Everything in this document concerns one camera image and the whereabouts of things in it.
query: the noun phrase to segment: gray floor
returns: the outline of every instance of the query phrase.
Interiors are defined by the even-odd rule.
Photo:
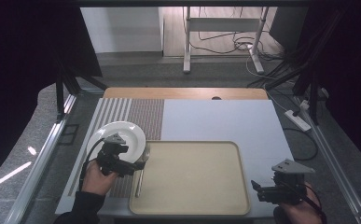
[[[98,78],[109,86],[120,87],[238,87],[244,88],[247,83],[257,77],[247,72],[244,59],[239,58],[208,58],[194,59],[191,65],[191,74],[182,73],[182,64],[179,59],[165,59],[147,57],[140,60],[137,57],[112,57],[99,55],[104,76]],[[268,71],[273,69],[278,62],[263,62]],[[52,223],[58,199],[67,181],[76,159],[77,149],[81,146],[86,133],[89,120],[92,116],[97,100],[102,96],[102,91],[96,90],[90,83],[79,79],[84,91],[77,97],[76,107],[71,114],[65,133],[71,133],[77,127],[76,134],[64,134],[60,144],[55,148],[46,172],[43,174],[34,198],[32,199],[22,223]],[[285,84],[277,88],[290,98],[291,85]],[[271,95],[285,109],[295,109],[288,98],[276,91]],[[18,193],[35,162],[39,150],[49,134],[56,119],[55,87],[49,86],[42,90],[38,98],[38,107],[22,137],[14,146],[11,154],[0,169],[0,178],[22,166],[28,161],[32,165],[12,176],[0,184],[0,223],[3,223],[7,213],[17,198]],[[281,107],[276,106],[277,115],[284,128],[296,128],[285,116]],[[324,107],[324,102],[319,104],[318,118],[320,128],[324,131],[329,144],[340,163],[354,184],[361,198],[361,154],[352,141],[338,126],[329,111]],[[290,148],[294,155],[305,156],[302,153],[312,151],[313,146],[308,138],[294,132],[285,132]],[[33,147],[37,155],[32,155],[28,147]],[[319,153],[312,161],[303,164],[314,168],[316,175],[308,175],[308,181],[318,192],[324,211],[328,216],[328,223],[356,223],[340,192],[338,185],[322,155]],[[271,219],[257,220],[255,223],[273,223]]]

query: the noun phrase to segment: beige tray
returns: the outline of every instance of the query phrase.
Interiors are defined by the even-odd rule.
[[[239,149],[232,142],[151,141],[142,191],[130,208],[139,215],[245,215],[250,203]]]

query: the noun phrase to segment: white desk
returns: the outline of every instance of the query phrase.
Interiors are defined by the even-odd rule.
[[[147,140],[225,140],[236,143],[242,154],[243,168],[251,200],[251,210],[244,217],[272,217],[275,205],[261,203],[250,184],[250,180],[253,179],[262,186],[273,186],[271,167],[285,158],[292,159],[271,101],[145,101],[148,102],[144,102],[143,105],[140,104],[143,100],[136,99],[100,100],[77,157],[75,168],[63,192],[56,211],[57,214],[70,211],[72,208],[77,189],[78,169],[85,157],[83,152],[89,136],[106,123],[115,120],[128,120],[138,124],[145,131]],[[147,115],[146,111],[149,110],[155,112]],[[154,130],[160,130],[160,133],[152,133]],[[112,217],[143,217],[131,212],[128,200],[129,198],[123,196],[108,196],[99,214]]]

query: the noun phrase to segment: desk leg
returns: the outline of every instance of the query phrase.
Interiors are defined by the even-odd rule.
[[[256,68],[258,74],[264,74],[264,68],[262,67],[261,62],[259,61],[259,58],[258,58],[257,47],[258,47],[259,39],[261,38],[262,30],[264,29],[264,25],[265,25],[265,21],[267,19],[267,14],[268,14],[269,9],[270,9],[269,7],[264,7],[262,17],[259,20],[259,25],[258,25],[258,29],[256,32],[255,42],[254,42],[253,46],[250,46],[250,45],[248,46],[250,56],[253,60],[253,63],[255,65],[255,68]]]
[[[190,7],[187,7],[187,18],[186,18],[186,45],[184,46],[184,67],[183,72],[188,74],[191,71],[191,50],[189,45],[189,24],[190,24]]]

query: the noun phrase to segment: human hand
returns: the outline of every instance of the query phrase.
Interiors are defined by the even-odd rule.
[[[311,199],[317,206],[320,207],[320,203],[316,198],[316,195],[309,189],[307,189],[307,197]],[[279,205],[285,210],[288,218],[292,224],[321,224],[322,219],[314,208],[308,203],[302,201],[299,204],[292,205],[288,203],[279,203]]]
[[[110,175],[103,175],[98,162],[91,161],[87,168],[81,191],[104,196],[110,190],[117,176],[118,174],[114,172]]]

